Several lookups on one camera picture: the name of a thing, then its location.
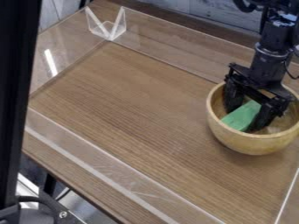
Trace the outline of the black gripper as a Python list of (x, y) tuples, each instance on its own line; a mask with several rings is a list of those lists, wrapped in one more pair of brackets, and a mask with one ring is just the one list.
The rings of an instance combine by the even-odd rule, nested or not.
[(250, 67), (238, 63), (228, 65), (223, 90), (226, 111), (231, 113), (239, 108), (246, 97), (262, 105), (248, 126), (250, 132), (262, 130), (282, 116), (295, 100), (295, 95), (283, 87), (294, 54), (292, 46), (272, 48), (256, 43)]

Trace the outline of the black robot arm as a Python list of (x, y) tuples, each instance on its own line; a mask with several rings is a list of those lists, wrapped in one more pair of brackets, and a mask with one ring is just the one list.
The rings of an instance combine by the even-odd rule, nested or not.
[(251, 98), (260, 109), (246, 130), (258, 131), (284, 114), (295, 101), (295, 95), (283, 87), (283, 78), (291, 74), (288, 66), (299, 46), (299, 0), (232, 1), (242, 12), (262, 12), (260, 40), (251, 65), (228, 65), (224, 108), (231, 113), (240, 108), (244, 99)]

